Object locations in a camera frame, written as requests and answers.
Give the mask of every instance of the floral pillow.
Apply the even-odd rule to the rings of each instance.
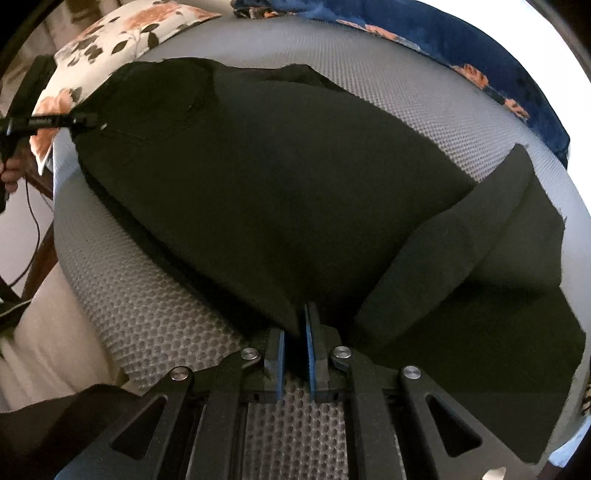
[[[169,0],[135,0],[91,25],[55,55],[57,70],[41,94],[35,115],[68,113],[122,65],[184,29],[221,16]],[[56,129],[31,137],[43,170]]]

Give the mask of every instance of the black cable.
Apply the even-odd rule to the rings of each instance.
[[[37,255],[37,251],[39,250],[39,244],[41,243],[41,227],[39,227],[39,222],[37,222],[37,218],[35,217],[35,214],[33,213],[33,207],[31,206],[31,198],[29,196],[29,182],[27,181],[26,178],[25,178],[25,190],[27,192],[27,204],[29,205],[29,212],[31,212],[31,216],[33,217],[33,220],[35,221],[35,226],[37,227],[37,245],[35,246],[35,251],[33,252],[31,260],[29,261],[24,272],[22,272],[17,277],[17,279],[9,285],[10,288],[13,288],[13,286],[16,285],[20,281],[20,279],[23,278],[27,274],[27,272],[29,271],[29,268],[31,268],[31,265],[33,265],[33,261],[35,260],[35,255]]]

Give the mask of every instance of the finger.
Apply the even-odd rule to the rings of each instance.
[[[20,171],[7,170],[2,174],[0,179],[2,179],[2,181],[4,183],[16,183],[16,182],[18,182],[18,180],[20,180],[21,177],[22,177],[22,173]]]
[[[19,157],[11,157],[6,160],[6,169],[7,170],[21,170],[22,169],[22,161]]]
[[[6,191],[8,193],[14,193],[17,191],[18,183],[7,183],[6,184]]]

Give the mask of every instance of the triangular cutout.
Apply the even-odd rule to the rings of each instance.
[[[111,448],[134,460],[144,458],[165,406],[166,398],[157,397],[119,434],[113,443],[111,443]]]
[[[429,395],[426,400],[443,446],[450,457],[457,457],[482,444],[478,434],[449,411],[436,397]]]

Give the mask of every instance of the dark leaf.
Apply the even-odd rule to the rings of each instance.
[[[160,24],[159,23],[152,23],[147,27],[144,27],[140,33],[147,33],[151,32],[152,30],[156,30]]]
[[[111,55],[123,50],[126,45],[127,45],[127,40],[120,41],[117,45],[115,45],[113,47],[113,51],[111,52]]]
[[[152,48],[157,47],[158,45],[160,45],[160,40],[154,32],[150,32],[148,34],[148,48],[151,50]]]
[[[89,31],[86,35],[92,35],[93,33],[98,32],[103,27],[104,27],[104,25],[99,25],[98,27],[95,27],[91,31]]]
[[[72,97],[72,101],[74,103],[78,103],[78,100],[80,100],[81,94],[82,94],[82,87],[78,87],[73,90],[70,90],[70,96]]]
[[[76,50],[84,50],[88,45],[91,45],[97,38],[99,38],[98,35],[92,35],[91,37],[80,40],[76,45],[76,48],[72,50],[72,53]]]
[[[88,50],[86,50],[84,52],[84,55],[88,56],[88,60],[94,60],[95,58],[97,58],[100,54],[103,53],[103,49],[100,47],[97,47],[96,45],[91,46]]]

